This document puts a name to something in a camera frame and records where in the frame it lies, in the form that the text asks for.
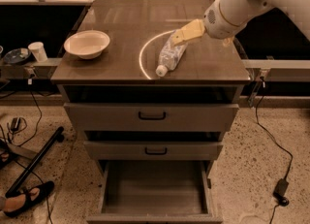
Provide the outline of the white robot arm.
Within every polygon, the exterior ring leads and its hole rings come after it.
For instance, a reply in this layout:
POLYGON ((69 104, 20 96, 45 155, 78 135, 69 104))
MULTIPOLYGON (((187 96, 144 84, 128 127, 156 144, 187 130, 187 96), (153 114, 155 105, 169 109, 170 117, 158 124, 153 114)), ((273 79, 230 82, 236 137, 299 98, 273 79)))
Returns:
POLYGON ((206 33, 213 39, 235 36, 254 17, 277 8, 310 39, 310 0, 215 0, 204 12, 203 19, 195 19, 171 35, 173 46, 199 39, 206 33))

